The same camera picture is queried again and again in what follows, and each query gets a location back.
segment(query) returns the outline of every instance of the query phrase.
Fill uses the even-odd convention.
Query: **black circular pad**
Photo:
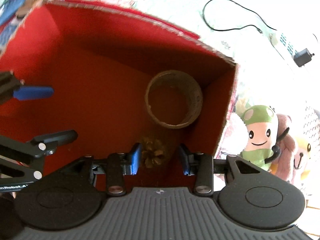
[[[20,191],[15,210],[24,223],[34,228],[65,230],[89,220],[101,203],[101,194],[88,180],[58,173]]]
[[[237,174],[220,191],[218,202],[234,221],[267,230],[291,225],[305,207],[304,196],[295,186],[268,172]]]
[[[271,187],[254,187],[245,193],[246,200],[257,207],[269,208],[279,205],[283,200],[280,191]]]

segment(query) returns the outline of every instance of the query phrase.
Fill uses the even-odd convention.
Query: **red cardboard box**
[[[138,11],[79,0],[48,1],[17,29],[0,58],[26,84],[52,86],[53,97],[0,106],[1,134],[28,141],[36,135],[74,129],[72,144],[46,158],[45,174],[83,155],[105,158],[128,152],[142,136],[170,140],[169,163],[140,168],[125,178],[132,186],[192,186],[173,153],[179,143],[214,155],[231,112],[237,65],[198,36]],[[196,79],[203,107],[192,125],[167,130],[148,116],[148,82],[164,70]]]

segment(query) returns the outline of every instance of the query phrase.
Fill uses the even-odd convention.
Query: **power strip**
[[[297,67],[293,56],[297,54],[298,51],[293,42],[291,42],[285,34],[278,31],[271,34],[270,42],[290,67]]]

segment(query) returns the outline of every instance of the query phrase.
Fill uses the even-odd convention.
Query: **blue gripper pad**
[[[25,101],[49,98],[53,93],[54,90],[52,87],[21,86],[18,90],[13,92],[13,97],[19,101]]]
[[[190,159],[188,155],[189,151],[186,147],[184,147],[184,145],[179,145],[178,147],[178,152],[179,152],[179,158],[180,158],[180,162],[182,165],[182,169],[183,169],[183,174],[184,175],[191,175],[191,166],[190,166]]]
[[[138,144],[131,157],[131,174],[136,175],[140,165],[142,144]]]

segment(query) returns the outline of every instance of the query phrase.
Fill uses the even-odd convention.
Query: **plush toy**
[[[298,144],[289,132],[292,125],[290,116],[277,114],[277,117],[279,122],[277,145],[280,148],[281,155],[272,162],[270,169],[272,174],[290,182],[293,175],[293,160],[298,150]]]
[[[274,109],[269,106],[252,106],[241,119],[247,126],[249,140],[241,156],[258,167],[268,171],[280,149],[276,145],[278,118]]]
[[[221,159],[221,155],[239,155],[246,147],[248,139],[246,125],[236,113],[231,113],[217,159]]]
[[[296,140],[298,143],[298,150],[294,156],[291,184],[300,188],[302,181],[310,172],[306,167],[311,156],[311,145],[309,143],[309,138],[305,136],[296,137]]]

